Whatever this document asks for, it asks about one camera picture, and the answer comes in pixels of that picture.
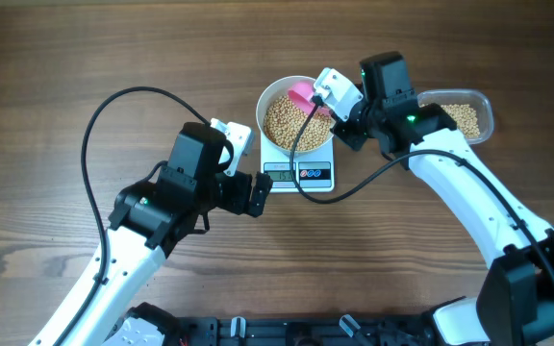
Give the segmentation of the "pink plastic scoop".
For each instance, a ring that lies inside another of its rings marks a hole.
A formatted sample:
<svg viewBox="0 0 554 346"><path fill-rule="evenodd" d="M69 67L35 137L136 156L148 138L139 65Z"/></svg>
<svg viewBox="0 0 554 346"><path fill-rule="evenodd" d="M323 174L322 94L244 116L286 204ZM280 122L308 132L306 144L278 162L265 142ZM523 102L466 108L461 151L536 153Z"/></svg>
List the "pink plastic scoop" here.
<svg viewBox="0 0 554 346"><path fill-rule="evenodd" d="M314 80L298 81L287 92L291 102L305 114L309 114L315 106L312 102L314 95Z"/></svg>

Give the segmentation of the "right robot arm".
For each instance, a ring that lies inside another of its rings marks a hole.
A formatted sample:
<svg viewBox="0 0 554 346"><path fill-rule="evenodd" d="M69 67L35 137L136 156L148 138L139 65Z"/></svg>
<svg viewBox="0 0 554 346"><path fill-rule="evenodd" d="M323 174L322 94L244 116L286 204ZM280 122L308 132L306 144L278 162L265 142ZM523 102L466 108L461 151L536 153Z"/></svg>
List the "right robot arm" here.
<svg viewBox="0 0 554 346"><path fill-rule="evenodd" d="M488 267L475 297L433 311L439 342L534 345L553 336L554 228L492 174L443 107L419 104L399 53L367 58L360 68L359 84L331 68L315 82L336 137L354 150L376 139L392 164L440 196Z"/></svg>

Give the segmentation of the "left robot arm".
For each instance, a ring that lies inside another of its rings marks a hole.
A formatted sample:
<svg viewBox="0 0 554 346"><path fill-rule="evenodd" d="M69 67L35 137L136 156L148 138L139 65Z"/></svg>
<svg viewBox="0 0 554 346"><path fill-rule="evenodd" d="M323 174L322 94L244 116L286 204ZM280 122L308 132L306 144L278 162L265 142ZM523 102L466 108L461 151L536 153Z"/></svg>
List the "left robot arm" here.
<svg viewBox="0 0 554 346"><path fill-rule="evenodd" d="M264 173L238 170L254 132L212 119L188 122L177 135L156 182L122 189L109 216L106 241L46 325L35 345L99 345L134 296L211 210L260 216L272 188Z"/></svg>

